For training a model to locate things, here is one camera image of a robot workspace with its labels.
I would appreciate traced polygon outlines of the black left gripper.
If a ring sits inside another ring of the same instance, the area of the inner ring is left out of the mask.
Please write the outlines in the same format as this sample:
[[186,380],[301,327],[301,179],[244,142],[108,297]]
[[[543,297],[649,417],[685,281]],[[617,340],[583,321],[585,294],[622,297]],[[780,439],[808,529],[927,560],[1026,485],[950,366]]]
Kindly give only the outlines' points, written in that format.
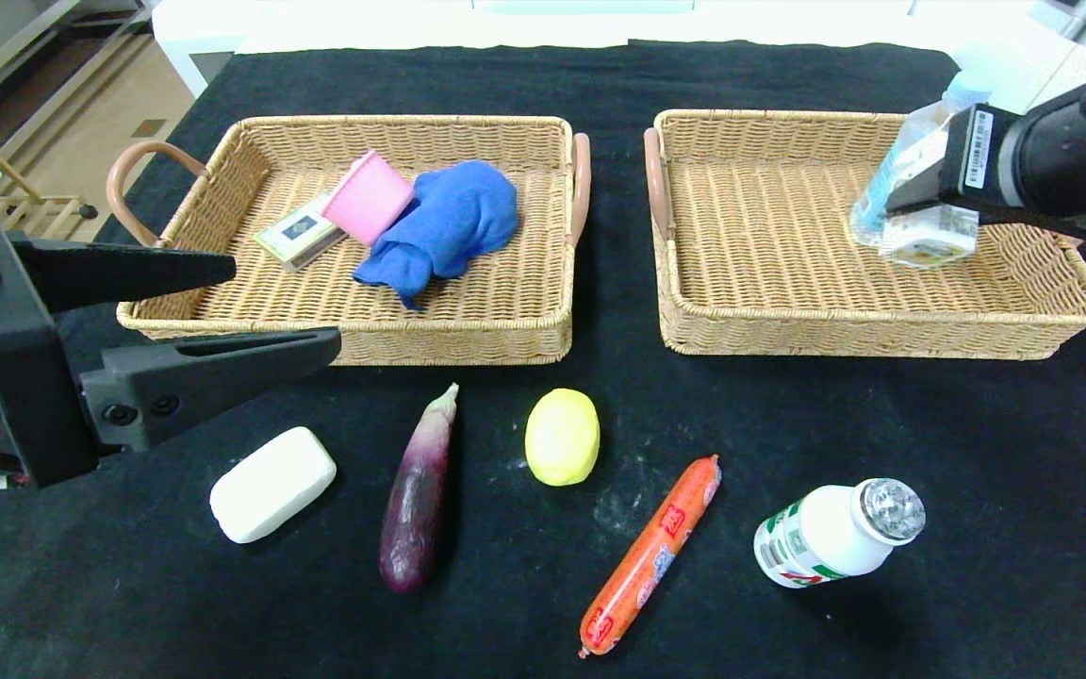
[[343,344],[334,327],[108,349],[100,369],[79,375],[90,429],[49,312],[173,296],[236,274],[235,257],[206,251],[0,229],[0,489],[73,480],[99,468],[94,442],[152,450],[332,364]]

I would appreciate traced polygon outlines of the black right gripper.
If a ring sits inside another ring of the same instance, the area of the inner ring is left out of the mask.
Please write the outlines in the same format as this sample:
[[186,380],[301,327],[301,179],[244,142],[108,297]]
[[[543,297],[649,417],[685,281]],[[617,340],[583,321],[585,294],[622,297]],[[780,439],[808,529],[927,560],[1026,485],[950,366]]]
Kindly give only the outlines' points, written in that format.
[[949,133],[897,151],[884,212],[932,205],[939,189],[944,202],[977,211],[984,224],[1086,229],[1086,116],[1077,103],[1025,116],[972,106]]

